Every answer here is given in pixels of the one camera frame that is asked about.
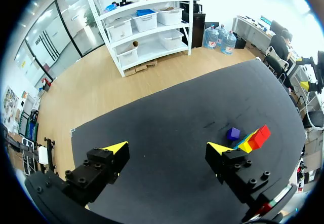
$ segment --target black screw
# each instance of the black screw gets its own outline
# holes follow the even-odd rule
[[[89,165],[90,165],[89,160],[84,160],[84,161],[83,161],[83,165],[85,165],[85,166],[89,166]]]
[[[66,178],[72,178],[72,172],[70,170],[65,171],[65,177]]]
[[[270,172],[265,171],[261,177],[262,180],[267,180],[270,176]]]
[[[256,183],[257,183],[257,181],[256,181],[254,178],[251,178],[251,179],[249,180],[249,186],[250,186],[250,187],[253,187]]]
[[[235,168],[236,170],[238,170],[238,169],[241,168],[241,165],[240,165],[240,164],[235,164],[235,165],[234,165],[234,168]]]
[[[251,161],[251,160],[247,160],[247,161],[245,162],[245,165],[246,165],[247,167],[250,167],[250,166],[252,165],[252,161]]]
[[[39,194],[40,194],[41,192],[43,192],[43,189],[42,189],[42,187],[41,187],[41,186],[38,186],[38,187],[37,187],[37,189],[36,189],[36,191],[37,191],[37,193],[39,193]]]
[[[100,168],[101,168],[101,164],[100,164],[100,163],[96,163],[96,164],[95,164],[95,168],[96,168],[96,169],[100,169]]]
[[[85,185],[86,184],[86,179],[84,178],[84,177],[81,177],[81,178],[79,178],[78,180],[77,180],[77,182],[81,185],[81,186],[83,186],[83,185]]]

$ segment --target paper roll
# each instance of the paper roll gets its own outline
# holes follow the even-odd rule
[[[122,53],[128,52],[136,47],[138,47],[138,41],[133,41]]]

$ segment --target person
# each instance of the person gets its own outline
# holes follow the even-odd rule
[[[292,35],[287,30],[283,30],[281,35],[274,35],[270,42],[270,47],[273,47],[276,54],[284,61],[288,61],[291,52],[288,51],[290,42],[292,41]]]

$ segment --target poster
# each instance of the poster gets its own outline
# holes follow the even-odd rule
[[[18,107],[18,97],[16,94],[7,87],[5,90],[5,96],[2,101],[2,123],[8,128],[11,129],[14,121],[14,117],[16,116],[16,110]]]

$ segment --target glass door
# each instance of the glass door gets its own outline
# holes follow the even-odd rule
[[[55,3],[38,18],[30,29],[26,42],[31,53],[44,70],[55,78],[80,59],[58,14]],[[33,81],[38,89],[46,73],[41,69],[35,73]]]

